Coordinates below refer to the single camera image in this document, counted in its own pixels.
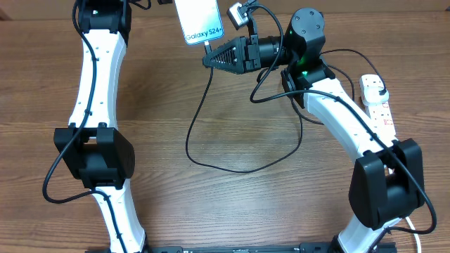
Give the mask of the blue screen smartphone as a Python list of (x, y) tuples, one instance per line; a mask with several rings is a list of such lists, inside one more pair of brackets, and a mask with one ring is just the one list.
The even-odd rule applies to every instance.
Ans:
[(217, 0), (175, 0), (175, 6), (188, 45), (223, 37), (224, 27)]

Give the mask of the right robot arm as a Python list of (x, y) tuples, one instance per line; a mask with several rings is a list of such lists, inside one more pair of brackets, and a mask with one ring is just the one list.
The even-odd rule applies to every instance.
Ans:
[(301, 8), (282, 35), (261, 38), (253, 12), (256, 1), (228, 9), (235, 28), (247, 27), (213, 51), (202, 63), (235, 74), (260, 71), (268, 75), (281, 67), (284, 96), (295, 108), (316, 116), (344, 147), (354, 169), (349, 188), (353, 217), (330, 242), (303, 242), (300, 252), (395, 252), (383, 237), (399, 230), (399, 222), (430, 203), (424, 190), (423, 157), (412, 139), (398, 140), (381, 130), (344, 92), (323, 59), (326, 38), (322, 13)]

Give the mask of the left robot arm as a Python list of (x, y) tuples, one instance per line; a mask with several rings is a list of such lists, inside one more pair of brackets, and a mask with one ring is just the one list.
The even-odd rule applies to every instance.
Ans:
[(48, 202), (50, 178), (59, 162), (80, 180), (85, 192), (62, 199), (92, 196), (110, 237), (107, 252), (149, 252), (131, 195), (135, 168), (132, 144), (117, 125), (120, 68), (131, 30), (131, 6), (137, 1), (76, 1), (72, 22), (82, 39), (83, 61), (77, 100), (66, 127), (54, 131), (58, 156), (46, 175), (42, 194)]

